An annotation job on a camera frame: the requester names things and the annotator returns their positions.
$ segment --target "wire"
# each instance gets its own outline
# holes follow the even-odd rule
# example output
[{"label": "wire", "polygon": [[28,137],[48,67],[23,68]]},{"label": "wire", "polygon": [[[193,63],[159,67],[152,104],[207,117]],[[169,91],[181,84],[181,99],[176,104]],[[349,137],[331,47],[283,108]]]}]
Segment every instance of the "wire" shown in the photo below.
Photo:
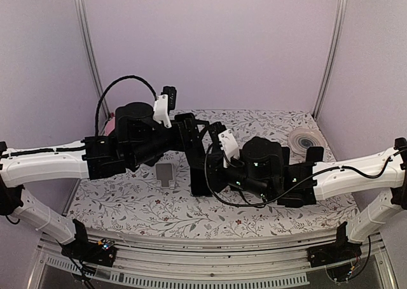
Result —
[{"label": "wire", "polygon": [[233,168],[238,168],[238,166],[233,165],[233,164],[228,160],[228,157],[226,156],[226,152],[225,152],[224,150],[222,150],[222,153],[223,153],[224,160],[226,161],[226,163],[227,163],[229,166],[232,166]]},{"label": "wire", "polygon": [[[272,200],[265,201],[265,202],[263,202],[263,203],[235,204],[235,203],[231,203],[231,202],[225,201],[225,200],[223,200],[222,198],[220,198],[220,196],[218,196],[218,195],[215,193],[215,191],[213,191],[213,189],[212,189],[212,188],[210,187],[210,185],[209,185],[209,180],[208,180],[208,176],[207,176],[207,159],[208,159],[208,156],[209,156],[210,149],[212,149],[212,147],[213,147],[213,143],[208,146],[208,149],[207,149],[206,154],[205,154],[205,162],[204,162],[204,166],[203,166],[203,167],[204,167],[204,171],[205,171],[205,180],[206,180],[206,184],[207,184],[207,186],[208,186],[208,189],[210,190],[211,194],[212,194],[219,202],[221,202],[221,203],[223,203],[223,204],[226,204],[226,205],[229,205],[229,206],[234,206],[234,207],[237,207],[237,208],[242,208],[242,207],[243,207],[243,208],[247,208],[247,207],[262,208],[262,207],[265,207],[267,204],[273,203],[273,202],[277,201],[278,199],[280,199],[281,197],[285,196],[285,195],[288,194],[291,190],[294,190],[295,188],[297,188],[298,186],[300,186],[301,184],[303,184],[303,183],[306,182],[307,180],[309,180],[309,179],[311,179],[311,178],[313,178],[313,177],[315,177],[315,176],[318,176],[318,175],[320,175],[320,174],[322,174],[322,173],[326,173],[326,172],[328,172],[328,171],[340,170],[340,169],[348,169],[348,170],[355,171],[356,173],[360,174],[361,176],[364,176],[365,178],[377,179],[377,178],[379,178],[379,177],[381,177],[381,176],[383,175],[383,173],[384,173],[384,171],[385,171],[385,169],[386,169],[386,167],[387,167],[387,164],[391,161],[392,156],[395,157],[395,156],[401,154],[402,152],[407,151],[407,148],[405,148],[405,149],[402,149],[402,150],[396,152],[395,154],[389,156],[389,157],[387,158],[385,164],[383,165],[382,170],[381,170],[378,174],[376,174],[376,175],[374,175],[374,176],[368,175],[368,174],[366,174],[366,173],[363,173],[362,171],[360,171],[360,170],[358,170],[358,169],[356,169],[356,168],[354,168],[354,167],[351,167],[351,166],[342,166],[342,167],[335,166],[335,167],[330,167],[330,168],[327,168],[327,169],[323,169],[323,170],[321,170],[321,171],[318,171],[318,172],[312,174],[311,176],[309,176],[309,177],[303,179],[302,181],[298,182],[298,183],[295,184],[293,187],[287,189],[285,192],[283,192],[282,194],[276,196],[276,197],[275,197],[274,199],[272,199]],[[224,152],[223,152],[223,156],[225,157],[226,162],[228,162],[228,159],[226,158],[226,155],[225,155]]]},{"label": "wire", "polygon": [[[57,241],[58,244],[60,245],[60,247],[62,249],[64,249],[64,245],[61,244],[59,241]],[[78,269],[78,271],[81,273],[81,281],[82,283],[88,288],[88,289],[95,289],[95,287],[93,286],[93,284],[91,284],[90,282],[90,278],[88,278],[84,272],[84,268],[82,266],[82,268],[73,260],[73,258],[69,255],[69,252],[66,251],[67,257],[69,258],[69,260],[74,264],[74,266]]]},{"label": "wire", "polygon": [[368,265],[369,262],[369,258],[370,258],[370,254],[371,254],[371,239],[370,236],[368,236],[369,239],[369,251],[368,251],[368,256],[366,257],[366,261],[364,262],[363,266],[361,267],[361,269],[359,270],[359,272],[357,274],[354,274],[351,278],[349,278],[349,280],[354,279],[356,277],[358,277],[359,275],[361,275],[361,273],[363,272],[363,270],[366,268],[366,266]]},{"label": "wire", "polygon": [[223,203],[223,204],[226,204],[226,205],[229,205],[229,206],[234,206],[234,207],[236,207],[236,208],[253,208],[253,207],[258,208],[259,206],[264,206],[264,205],[273,203],[273,202],[277,201],[278,199],[280,199],[281,197],[283,197],[283,196],[285,196],[286,194],[288,194],[291,190],[297,188],[298,186],[300,186],[301,184],[303,184],[303,183],[306,182],[307,180],[313,178],[314,176],[318,176],[318,175],[320,175],[320,174],[322,174],[322,173],[327,173],[328,171],[340,169],[338,166],[335,166],[335,167],[330,167],[330,168],[327,168],[327,169],[318,171],[317,173],[314,173],[313,175],[311,175],[311,176],[309,176],[309,177],[303,179],[302,181],[298,182],[298,183],[295,184],[293,187],[287,189],[285,192],[283,192],[282,194],[276,196],[276,197],[275,197],[274,199],[272,199],[272,200],[265,201],[265,202],[263,202],[263,203],[236,204],[236,203],[231,203],[231,202],[228,202],[228,201],[223,200],[222,198],[220,198],[220,196],[218,196],[218,195],[215,193],[215,191],[212,189],[212,187],[210,187],[209,180],[208,180],[208,175],[207,175],[207,172],[208,172],[208,171],[207,171],[207,164],[208,164],[208,163],[207,163],[207,160],[208,160],[208,155],[209,155],[210,149],[212,149],[212,147],[213,147],[213,143],[208,146],[208,149],[207,149],[206,154],[205,154],[205,162],[203,163],[203,168],[204,168],[204,171],[205,171],[206,184],[207,184],[208,189],[209,189],[209,191],[211,192],[211,194],[212,194],[219,202],[221,202],[221,203]]},{"label": "wire", "polygon": [[86,146],[81,147],[67,147],[67,148],[40,148],[35,150],[24,150],[18,152],[11,152],[8,154],[3,154],[0,156],[0,159],[7,159],[9,157],[19,157],[21,155],[30,155],[30,154],[39,154],[39,153],[58,153],[58,152],[76,152],[85,150]]},{"label": "wire", "polygon": [[17,225],[20,223],[20,219],[18,219],[17,221],[13,221],[11,220],[8,216],[6,216],[7,221],[9,221],[11,224]]},{"label": "wire", "polygon": [[199,131],[199,140],[202,140],[206,134],[206,132],[208,132],[209,126],[206,125],[205,127],[202,128],[201,131]]},{"label": "wire", "polygon": [[360,174],[361,176],[363,176],[364,178],[367,178],[367,179],[377,179],[377,178],[379,178],[379,177],[381,177],[383,175],[384,171],[386,170],[387,164],[392,161],[392,156],[396,157],[396,156],[398,156],[399,154],[401,154],[402,152],[405,152],[405,151],[407,151],[407,148],[403,149],[403,150],[400,150],[400,151],[396,152],[395,154],[390,155],[389,157],[387,157],[387,160],[385,161],[382,170],[378,174],[376,174],[374,176],[366,174],[366,173],[364,173],[364,172],[362,172],[362,171],[360,171],[360,170],[358,170],[358,169],[356,169],[356,168],[354,168],[352,166],[342,166],[342,169],[352,170],[352,171],[356,172],[357,174]]},{"label": "wire", "polygon": [[103,94],[101,95],[101,97],[100,97],[100,99],[99,99],[99,101],[97,103],[96,114],[95,114],[95,139],[97,139],[97,137],[99,136],[99,112],[100,112],[100,107],[102,106],[103,99],[105,98],[107,92],[109,92],[112,87],[114,87],[120,81],[127,80],[127,79],[136,79],[136,80],[139,80],[140,82],[142,82],[143,84],[145,84],[145,86],[147,86],[150,89],[150,92],[152,93],[152,95],[154,97],[154,100],[156,100],[156,92],[155,92],[155,90],[143,78],[138,77],[138,76],[134,76],[134,75],[130,75],[130,76],[123,76],[123,77],[120,77],[120,78],[116,79],[115,81],[110,83],[110,85],[103,91]]},{"label": "wire", "polygon": [[355,279],[356,277],[358,277],[359,275],[362,274],[363,270],[365,270],[366,266],[368,265],[368,262],[369,262],[369,259],[370,259],[370,255],[371,255],[371,239],[370,239],[370,236],[368,236],[368,239],[369,239],[369,251],[368,251],[368,256],[366,257],[366,261],[363,263],[363,266],[358,270],[358,272],[357,272],[356,274],[353,274],[353,272],[354,272],[354,270],[355,270],[355,267],[356,267],[356,264],[360,261],[360,258],[359,258],[358,256],[356,256],[357,261],[356,261],[356,263],[355,263],[354,265],[352,265],[352,268],[350,268],[350,273],[348,273],[346,276],[342,277],[342,278],[339,279],[339,280],[338,280],[338,278],[336,278],[336,280],[333,279],[333,276],[332,276],[332,275],[329,275],[329,274],[328,274],[328,271],[327,271],[326,268],[325,268],[326,274],[328,275],[328,278],[329,278],[330,280],[334,281],[334,282],[337,283],[337,284],[346,283],[346,282],[348,282],[348,281],[351,281],[351,280]]},{"label": "wire", "polygon": [[243,199],[244,202],[246,202],[248,204],[252,204],[246,199],[246,197],[244,196],[243,192],[240,189],[238,190],[238,193],[239,193],[239,195],[241,196],[241,198]]}]

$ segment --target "floral table surface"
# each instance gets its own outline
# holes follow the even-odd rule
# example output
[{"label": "floral table surface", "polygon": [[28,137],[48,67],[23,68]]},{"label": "floral table surface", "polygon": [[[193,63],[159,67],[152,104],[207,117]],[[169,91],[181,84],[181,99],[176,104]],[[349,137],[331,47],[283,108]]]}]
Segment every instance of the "floral table surface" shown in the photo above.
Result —
[{"label": "floral table surface", "polygon": [[[254,136],[266,137],[287,146],[288,134],[293,129],[318,129],[311,115],[300,111],[193,112],[198,119],[222,121],[233,131],[240,147]],[[303,159],[291,153],[291,163]],[[263,209],[225,206],[213,197],[190,195],[189,168],[183,153],[169,152],[162,160],[171,162],[176,168],[175,188],[159,187],[154,168],[144,165],[135,173],[127,172],[104,180],[83,180],[68,216],[93,229],[210,239],[280,236],[330,229],[357,213],[355,200],[350,194],[297,209],[276,204]],[[324,160],[334,161],[328,147]],[[242,202],[238,193],[228,188],[221,195],[230,202]],[[258,201],[251,194],[245,195],[249,201]]]}]

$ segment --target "black clamp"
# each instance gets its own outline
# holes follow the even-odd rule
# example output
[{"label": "black clamp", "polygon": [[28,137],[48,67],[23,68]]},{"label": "black clamp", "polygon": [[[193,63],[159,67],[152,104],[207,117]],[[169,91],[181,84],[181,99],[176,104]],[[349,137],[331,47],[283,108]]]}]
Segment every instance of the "black clamp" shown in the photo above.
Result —
[{"label": "black clamp", "polygon": [[[5,141],[0,142],[0,156],[7,150]],[[3,170],[3,165],[0,164],[0,170]],[[8,188],[0,175],[0,216],[8,216],[14,212],[19,206],[23,206],[21,201],[21,193],[24,189],[23,185]]]},{"label": "black clamp", "polygon": [[[394,149],[395,150],[405,150],[407,149],[407,140],[403,137],[397,138],[394,141]],[[400,156],[403,160],[403,163],[400,164],[402,170],[406,170],[407,168],[407,150],[402,151]],[[397,188],[391,188],[393,198],[391,199],[392,204],[400,205],[401,208],[407,209],[407,175],[404,175],[403,185]]]},{"label": "black clamp", "polygon": [[360,243],[350,243],[346,235],[347,222],[343,222],[336,230],[336,241],[307,249],[311,267],[334,264],[362,255]]}]

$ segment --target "light purple backdrop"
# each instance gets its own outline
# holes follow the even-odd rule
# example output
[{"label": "light purple backdrop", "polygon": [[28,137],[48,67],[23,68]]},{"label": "light purple backdrop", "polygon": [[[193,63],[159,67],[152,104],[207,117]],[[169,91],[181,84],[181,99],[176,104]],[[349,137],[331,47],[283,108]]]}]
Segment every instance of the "light purple backdrop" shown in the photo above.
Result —
[{"label": "light purple backdrop", "polygon": [[[106,87],[138,74],[178,89],[178,109],[311,110],[337,0],[85,0]],[[126,81],[112,109],[151,102]]]},{"label": "light purple backdrop", "polygon": [[[407,137],[407,0],[348,0],[320,126],[338,160]],[[355,195],[362,207],[378,191]],[[381,230],[400,288],[407,283],[407,215]]]},{"label": "light purple backdrop", "polygon": [[[92,133],[97,102],[73,0],[0,0],[0,141],[35,148]],[[57,211],[72,180],[27,185]],[[26,288],[39,233],[0,218],[0,288]]]}]

